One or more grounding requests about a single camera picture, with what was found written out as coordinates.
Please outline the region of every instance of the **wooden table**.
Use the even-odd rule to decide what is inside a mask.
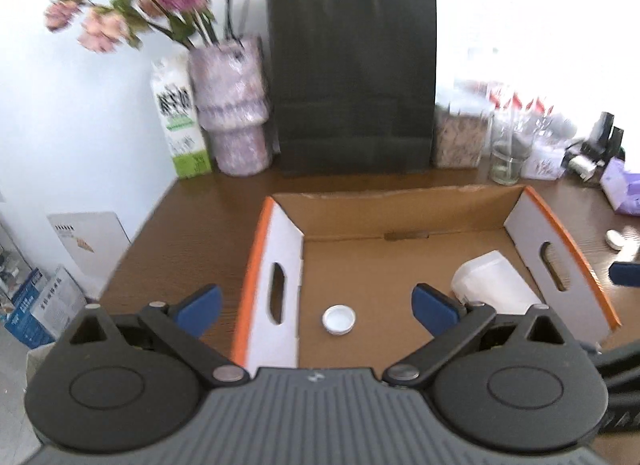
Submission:
[[[220,320],[204,340],[220,352],[228,353],[245,265],[266,196],[275,192],[394,190],[486,182],[486,168],[433,170],[402,176],[304,178],[288,178],[272,168],[251,178],[211,174],[177,182],[127,252],[102,304],[110,313],[131,313],[150,301],[175,304],[203,284],[218,283],[224,292],[224,308]],[[620,316],[623,327],[605,346],[639,339],[638,290],[612,285],[607,269],[615,260],[630,261],[636,257],[640,218],[614,214],[602,191],[581,187],[573,179],[528,183],[542,195],[574,237]],[[629,239],[619,254],[605,243],[604,234],[608,229],[619,230]],[[640,436],[598,440],[596,447],[612,463],[640,463]],[[631,447],[637,452],[630,452]]]

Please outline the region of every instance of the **container of brown food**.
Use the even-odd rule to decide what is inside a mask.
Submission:
[[[460,89],[437,89],[432,150],[437,168],[476,168],[490,131],[494,104]]]

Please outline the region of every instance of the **open box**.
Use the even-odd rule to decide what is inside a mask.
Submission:
[[[544,257],[549,246],[566,272],[564,291]],[[596,343],[620,325],[580,249],[530,187],[278,194],[258,222],[232,359],[251,374],[277,366],[380,375],[431,338],[412,315],[414,286],[452,297],[458,267],[493,250],[577,339]],[[322,326],[334,304],[356,313],[346,336]]]

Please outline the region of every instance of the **purple tissue pack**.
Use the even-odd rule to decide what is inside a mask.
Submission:
[[[618,214],[640,216],[640,169],[625,169],[625,162],[612,158],[600,179],[613,210]]]

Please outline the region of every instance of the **vase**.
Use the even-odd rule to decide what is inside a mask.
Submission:
[[[242,38],[191,52],[198,122],[209,134],[220,171],[250,176],[268,168],[271,151],[262,125],[270,106],[260,38]]]

